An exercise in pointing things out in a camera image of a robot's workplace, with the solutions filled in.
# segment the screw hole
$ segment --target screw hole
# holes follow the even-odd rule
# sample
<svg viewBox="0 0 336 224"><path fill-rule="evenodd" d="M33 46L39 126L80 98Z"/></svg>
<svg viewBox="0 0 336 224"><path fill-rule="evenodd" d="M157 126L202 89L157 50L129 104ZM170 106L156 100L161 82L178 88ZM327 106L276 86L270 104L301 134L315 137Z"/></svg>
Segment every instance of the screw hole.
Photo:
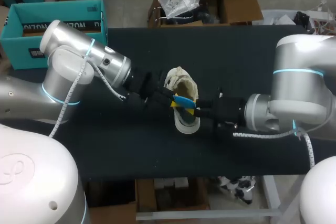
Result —
<svg viewBox="0 0 336 224"><path fill-rule="evenodd" d="M56 211L57 210L57 203L54 201L49 202L49 207L51 210Z"/></svg>
<svg viewBox="0 0 336 224"><path fill-rule="evenodd" d="M110 60L109 60L108 58L105 58L105 59L104 59L104 64L105 64L105 65L110 64Z"/></svg>

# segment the cable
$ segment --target cable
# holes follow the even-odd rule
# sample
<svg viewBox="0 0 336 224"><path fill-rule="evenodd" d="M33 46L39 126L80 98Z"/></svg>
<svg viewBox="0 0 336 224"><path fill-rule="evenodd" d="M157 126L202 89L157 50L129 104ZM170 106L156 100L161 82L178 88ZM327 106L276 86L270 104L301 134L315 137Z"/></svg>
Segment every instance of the cable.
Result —
<svg viewBox="0 0 336 224"><path fill-rule="evenodd" d="M304 139L306 141L306 145L307 145L307 149L308 149L308 155L309 155L310 169L312 169L315 166L313 146L311 145L310 137L307 133L304 133L302 136L304 137Z"/></svg>
<svg viewBox="0 0 336 224"><path fill-rule="evenodd" d="M102 72L99 70L98 66L91 60L89 59L89 63L92 65L92 67L94 68L94 70L98 73L99 77L102 79L102 81L105 83L106 87L116 96L119 98L119 100L123 101L123 99L126 99L126 97L124 97L123 95L117 93L112 87L111 85L108 83L108 81L106 80L106 78L104 77L104 75L102 74Z"/></svg>
<svg viewBox="0 0 336 224"><path fill-rule="evenodd" d="M299 129L293 129L284 133L274 134L274 135L260 135L260 134L249 134L249 133L241 133L241 132L234 132L233 137L248 137L248 138L261 138L261 139L276 139L282 138L285 136L289 136L295 132L299 132Z"/></svg>
<svg viewBox="0 0 336 224"><path fill-rule="evenodd" d="M84 59L84 63L82 65L82 67L80 68L80 71L79 71L77 77L75 78L74 82L72 83L72 85L71 85L71 87L69 89L67 97L65 98L65 101L63 103L62 109L61 109L61 111L60 111L60 113L58 115L58 119L56 121L56 124L55 124L53 130L51 131L51 133L49 134L49 137L51 137L51 138L54 137L56 131L58 130L59 125L62 122L63 116L65 114L65 111L66 111L67 107L68 107L68 103L69 103L69 101L71 99L71 96L72 96L72 94L73 94L73 92L74 92L74 90L76 88L76 85L77 85L80 77L82 76L82 74L84 72L84 69L85 69L85 66L86 66L86 62L87 62L87 58Z"/></svg>

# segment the black tablecloth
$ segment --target black tablecloth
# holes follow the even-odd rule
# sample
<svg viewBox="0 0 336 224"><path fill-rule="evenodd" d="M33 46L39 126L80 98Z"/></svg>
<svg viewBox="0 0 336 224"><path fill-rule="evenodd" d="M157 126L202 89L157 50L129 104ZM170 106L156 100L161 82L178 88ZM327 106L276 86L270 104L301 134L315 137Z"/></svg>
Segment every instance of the black tablecloth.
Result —
<svg viewBox="0 0 336 224"><path fill-rule="evenodd" d="M109 29L109 46L133 65L151 70L181 66L198 84L201 98L248 98L270 93L275 47L284 36L304 33L299 26ZM46 70L13 71L42 82ZM136 97L122 104L99 80L85 92L72 120L55 139L73 155L83 179L304 174L309 159L304 141L212 135L210 120L187 136L174 125L173 110ZM49 134L51 125L29 120L2 121L18 129ZM336 155L336 142L312 140L316 161Z"/></svg>

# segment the white sneaker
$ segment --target white sneaker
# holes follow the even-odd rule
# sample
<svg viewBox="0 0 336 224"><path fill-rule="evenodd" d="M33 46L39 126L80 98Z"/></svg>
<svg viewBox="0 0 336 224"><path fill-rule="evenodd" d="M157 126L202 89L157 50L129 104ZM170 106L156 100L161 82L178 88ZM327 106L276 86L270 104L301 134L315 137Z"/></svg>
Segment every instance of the white sneaker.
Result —
<svg viewBox="0 0 336 224"><path fill-rule="evenodd" d="M181 67L171 69L164 81L164 86L179 96L193 101L198 99L197 84ZM176 128L184 134L195 133L200 127L200 119L194 117L182 107L173 107Z"/></svg>

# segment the metal frame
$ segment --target metal frame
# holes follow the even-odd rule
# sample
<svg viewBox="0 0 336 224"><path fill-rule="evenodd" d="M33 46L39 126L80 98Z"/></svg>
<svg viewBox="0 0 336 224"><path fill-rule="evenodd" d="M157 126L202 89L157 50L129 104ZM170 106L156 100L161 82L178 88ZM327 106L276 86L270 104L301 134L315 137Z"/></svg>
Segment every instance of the metal frame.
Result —
<svg viewBox="0 0 336 224"><path fill-rule="evenodd" d="M298 176L288 195L283 202L280 202L274 177L263 176L262 184L268 209L139 212L136 214L136 220L270 217L271 224L289 223L298 210L299 191L303 178L303 175Z"/></svg>

